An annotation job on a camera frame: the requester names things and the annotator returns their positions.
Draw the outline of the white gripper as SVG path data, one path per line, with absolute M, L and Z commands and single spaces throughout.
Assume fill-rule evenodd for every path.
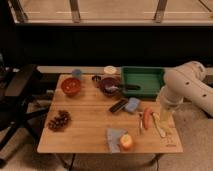
M 173 109 L 165 106 L 160 108 L 160 127 L 163 130 L 169 129 L 169 119 L 173 113 Z

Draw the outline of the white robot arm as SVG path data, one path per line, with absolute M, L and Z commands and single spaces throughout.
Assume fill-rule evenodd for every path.
M 158 94 L 161 105 L 158 125 L 169 130 L 168 119 L 183 99 L 191 101 L 213 117 L 213 88 L 203 82 L 206 69 L 202 63 L 191 61 L 165 70 L 165 85 Z

